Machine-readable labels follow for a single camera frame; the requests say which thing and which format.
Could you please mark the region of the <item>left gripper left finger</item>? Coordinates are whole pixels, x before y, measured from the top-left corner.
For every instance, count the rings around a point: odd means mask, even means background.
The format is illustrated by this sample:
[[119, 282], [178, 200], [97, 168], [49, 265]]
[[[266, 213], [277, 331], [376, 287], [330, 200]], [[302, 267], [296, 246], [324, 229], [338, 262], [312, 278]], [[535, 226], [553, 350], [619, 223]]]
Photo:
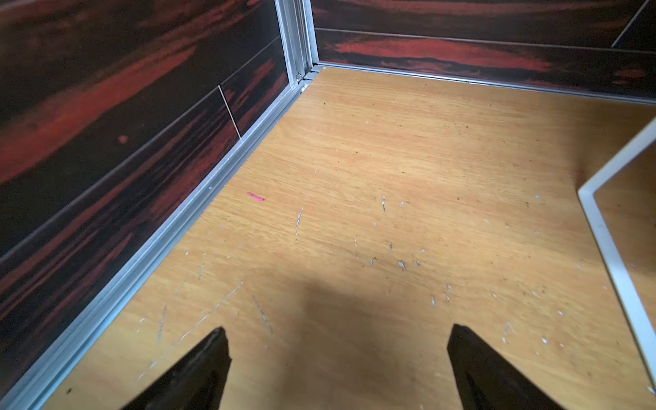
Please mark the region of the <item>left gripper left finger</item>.
[[218, 327], [124, 408], [218, 409], [231, 364], [226, 331]]

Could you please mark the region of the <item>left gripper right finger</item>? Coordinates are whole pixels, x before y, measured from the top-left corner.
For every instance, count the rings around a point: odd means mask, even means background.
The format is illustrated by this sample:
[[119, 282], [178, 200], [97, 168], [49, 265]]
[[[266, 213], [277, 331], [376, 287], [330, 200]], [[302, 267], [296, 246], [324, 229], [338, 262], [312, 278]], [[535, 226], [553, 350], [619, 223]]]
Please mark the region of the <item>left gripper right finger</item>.
[[447, 346], [464, 409], [560, 409], [561, 406], [467, 326]]

